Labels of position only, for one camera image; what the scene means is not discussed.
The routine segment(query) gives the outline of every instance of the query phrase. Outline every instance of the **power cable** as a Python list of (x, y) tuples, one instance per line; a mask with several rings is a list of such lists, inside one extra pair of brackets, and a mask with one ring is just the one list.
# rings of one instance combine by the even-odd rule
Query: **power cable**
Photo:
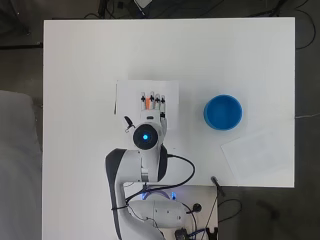
[(212, 213), (213, 213), (213, 209), (214, 209), (214, 207), (216, 206), (216, 203), (217, 203), (217, 200), (218, 200), (218, 196), (219, 196), (219, 192), (217, 193), (217, 196), (216, 196), (216, 198), (215, 198), (215, 200), (214, 200), (214, 202), (213, 202), (213, 205), (212, 205), (212, 208), (211, 208), (211, 212), (210, 212), (210, 215), (209, 215), (207, 224), (206, 224), (206, 226), (205, 226), (204, 229), (206, 229), (206, 228), (208, 227), (208, 225), (209, 225), (209, 222), (210, 222), (210, 219), (211, 219), (211, 216), (212, 216)]
[(225, 221), (227, 221), (227, 220), (230, 220), (230, 219), (236, 217), (236, 216), (237, 216), (238, 214), (240, 214), (240, 212), (242, 211), (242, 202), (241, 202), (239, 199), (234, 199), (234, 198), (233, 198), (233, 199), (225, 200), (225, 201), (223, 201), (222, 203), (218, 204), (218, 208), (219, 208), (221, 205), (223, 205), (223, 204), (225, 204), (225, 203), (227, 203), (227, 202), (232, 202), (232, 201), (239, 203), (239, 209), (238, 209), (238, 211), (237, 211), (236, 213), (232, 214), (230, 217), (226, 217), (226, 218), (220, 220), (218, 223), (222, 223), (222, 222), (225, 222)]
[(218, 2), (216, 5), (212, 6), (211, 8), (209, 8), (207, 11), (205, 11), (204, 13), (201, 13), (199, 17), (203, 17), (204, 15), (207, 15), (209, 12), (211, 12), (212, 10), (214, 10), (216, 7), (218, 7), (220, 4), (222, 4), (224, 2), (224, 0), (221, 0), (220, 2)]
[(142, 190), (140, 190), (139, 192), (137, 192), (137, 193), (135, 193), (135, 194), (133, 194), (133, 195), (131, 195), (131, 196), (126, 198), (126, 203), (127, 204), (130, 202), (130, 200), (132, 198), (134, 198), (134, 197), (136, 197), (136, 196), (138, 196), (138, 195), (140, 195), (142, 193), (148, 193), (148, 192), (154, 192), (154, 191), (159, 191), (159, 190), (165, 190), (165, 189), (171, 189), (171, 188), (180, 187), (180, 186), (186, 184), (187, 182), (189, 182), (193, 178), (193, 176), (194, 176), (194, 174), (196, 172), (196, 167), (194, 166), (194, 164), (190, 160), (188, 160), (188, 159), (186, 159), (184, 157), (181, 157), (181, 156), (173, 155), (173, 154), (168, 154), (168, 158), (178, 158), (180, 160), (183, 160), (183, 161), (189, 163), (192, 166), (191, 175), (185, 181), (183, 181), (181, 183), (178, 183), (178, 184), (175, 184), (175, 185), (169, 185), (169, 186), (165, 186), (165, 187), (146, 189), (147, 185), (145, 184), (145, 187)]
[(191, 210), (191, 208), (187, 204), (184, 204), (183, 202), (179, 202), (179, 203), (181, 203), (183, 206), (185, 206), (189, 210), (189, 212), (190, 212), (190, 214), (191, 214), (191, 216), (193, 218), (193, 221), (194, 221), (194, 229), (195, 230), (193, 232), (197, 232), (198, 231), (198, 226), (197, 226), (197, 221), (196, 221), (196, 218), (195, 218), (195, 216), (193, 214), (193, 211)]

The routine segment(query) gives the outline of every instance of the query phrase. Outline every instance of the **white table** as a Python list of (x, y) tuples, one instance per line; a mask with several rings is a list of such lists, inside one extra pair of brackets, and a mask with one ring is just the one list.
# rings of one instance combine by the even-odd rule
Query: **white table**
[[(104, 158), (128, 146), (113, 115), (116, 80), (180, 82), (183, 121), (165, 145), (196, 164), (190, 184), (212, 185), (214, 175), (226, 186), (292, 187), (294, 124), (286, 123), (294, 119), (294, 34), (294, 19), (46, 21), (44, 240), (115, 239)], [(232, 131), (203, 120), (218, 94), (242, 104)], [(289, 126), (289, 164), (239, 184), (221, 146), (275, 124)], [(185, 179), (189, 168), (170, 161), (162, 183)]]

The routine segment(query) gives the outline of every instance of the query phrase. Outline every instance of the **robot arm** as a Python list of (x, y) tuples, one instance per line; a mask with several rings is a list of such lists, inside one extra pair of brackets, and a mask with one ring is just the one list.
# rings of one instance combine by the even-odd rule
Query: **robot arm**
[(141, 96), (141, 124), (129, 125), (138, 150), (115, 149), (106, 157), (115, 228), (120, 240), (164, 240), (162, 233), (128, 211), (124, 187), (126, 182), (158, 182), (167, 169), (167, 151), (162, 145), (167, 122), (165, 98), (153, 92)]

